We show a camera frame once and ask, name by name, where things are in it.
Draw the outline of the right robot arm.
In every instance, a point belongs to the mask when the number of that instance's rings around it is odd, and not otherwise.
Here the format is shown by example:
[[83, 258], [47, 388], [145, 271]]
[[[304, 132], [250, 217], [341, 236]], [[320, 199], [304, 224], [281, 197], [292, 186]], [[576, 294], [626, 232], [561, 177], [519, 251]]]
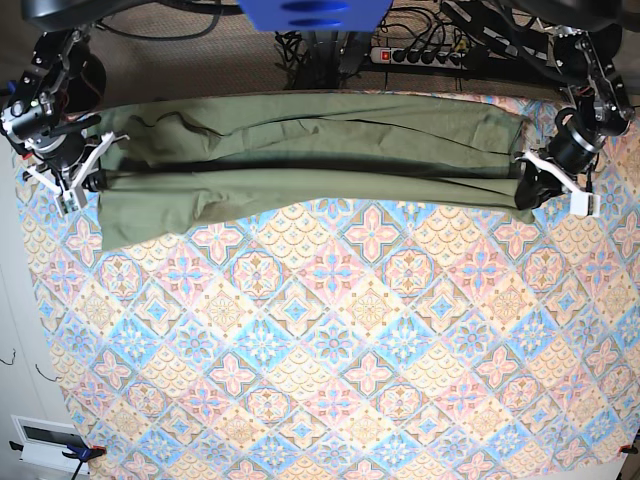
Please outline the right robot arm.
[[38, 174], [49, 172], [54, 185], [72, 183], [90, 192], [106, 187], [100, 162], [89, 159], [100, 141], [87, 131], [97, 126], [106, 90], [106, 70], [89, 48], [90, 27], [45, 32], [29, 67], [9, 84], [1, 110], [1, 134], [15, 152], [35, 158]]

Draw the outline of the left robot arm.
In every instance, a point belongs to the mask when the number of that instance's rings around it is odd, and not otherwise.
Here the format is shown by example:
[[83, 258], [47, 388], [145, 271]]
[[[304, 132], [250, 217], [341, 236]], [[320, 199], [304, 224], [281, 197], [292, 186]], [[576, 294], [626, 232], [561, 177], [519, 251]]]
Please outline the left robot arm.
[[535, 209], [551, 198], [567, 195], [570, 212], [600, 214], [592, 174], [608, 139], [624, 135], [635, 111], [612, 57], [622, 36], [611, 25], [590, 33], [567, 26], [549, 26], [552, 66], [539, 71], [555, 73], [567, 86], [573, 104], [555, 116], [556, 133], [546, 146], [519, 155], [522, 167], [515, 204]]

